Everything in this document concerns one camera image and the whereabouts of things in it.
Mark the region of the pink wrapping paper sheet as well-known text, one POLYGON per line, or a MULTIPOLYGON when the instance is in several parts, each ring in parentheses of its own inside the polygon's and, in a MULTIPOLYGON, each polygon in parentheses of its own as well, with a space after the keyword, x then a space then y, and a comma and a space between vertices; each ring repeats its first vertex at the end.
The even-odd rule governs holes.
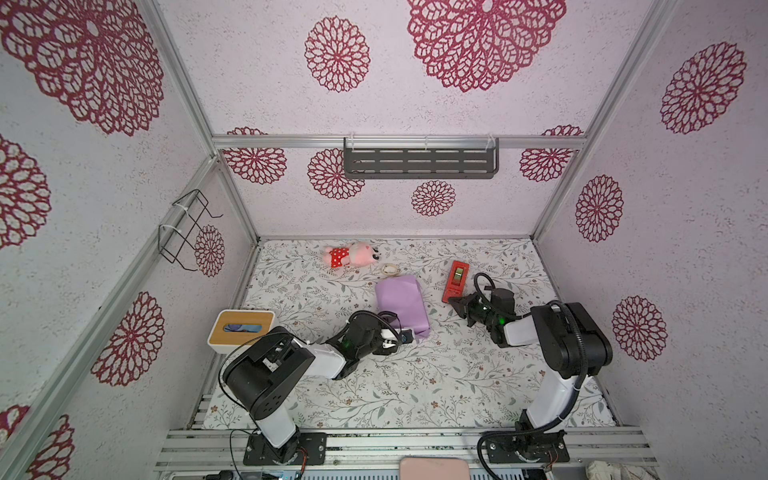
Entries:
POLYGON ((381 280, 375 286, 375 293, 378 310, 395 313, 400 328, 410 330, 418 339, 429 336, 426 304, 415 276, 394 276, 381 280))

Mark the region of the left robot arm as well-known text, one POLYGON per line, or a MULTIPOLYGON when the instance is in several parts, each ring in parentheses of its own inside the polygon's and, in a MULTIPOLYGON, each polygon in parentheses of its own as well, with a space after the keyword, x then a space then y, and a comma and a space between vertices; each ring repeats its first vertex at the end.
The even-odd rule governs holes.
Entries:
POLYGON ((224 392, 254 421, 266 447, 285 458, 298 449, 300 430, 283 406, 306 377, 341 380, 368 356, 392 355, 414 341, 398 315, 358 310, 343 328, 322 343, 306 342, 284 327, 235 350, 219 373, 224 392))

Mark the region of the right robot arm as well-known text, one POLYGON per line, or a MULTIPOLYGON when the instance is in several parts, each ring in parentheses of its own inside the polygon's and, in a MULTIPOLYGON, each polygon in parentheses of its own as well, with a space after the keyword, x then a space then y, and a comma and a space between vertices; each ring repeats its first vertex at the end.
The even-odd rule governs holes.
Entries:
POLYGON ((551 300, 524 315, 514 312, 511 291, 490 286, 451 297, 448 303, 469 326, 481 324, 501 348, 534 345, 541 350, 545 375, 530 405, 511 430, 486 432, 477 443, 480 465, 492 479, 490 463, 542 463, 549 470, 570 460, 566 432, 560 427, 574 410, 586 380, 612 362, 606 335, 578 302, 551 300))

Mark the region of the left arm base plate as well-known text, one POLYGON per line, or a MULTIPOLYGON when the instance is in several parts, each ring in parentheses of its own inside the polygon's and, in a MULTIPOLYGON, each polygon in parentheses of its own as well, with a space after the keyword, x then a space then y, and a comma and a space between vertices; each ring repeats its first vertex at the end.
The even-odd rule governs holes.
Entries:
POLYGON ((297 431, 285 445, 274 447, 263 434, 249 436, 245 466, 317 466, 325 463, 328 435, 297 431))

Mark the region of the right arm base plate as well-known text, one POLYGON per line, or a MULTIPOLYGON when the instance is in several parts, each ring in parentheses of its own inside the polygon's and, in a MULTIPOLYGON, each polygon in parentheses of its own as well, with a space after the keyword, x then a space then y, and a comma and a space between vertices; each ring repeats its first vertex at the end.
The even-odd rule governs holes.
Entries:
POLYGON ((567 463, 570 454, 565 445, 565 432, 525 435, 495 435, 483 442, 491 464, 567 463))

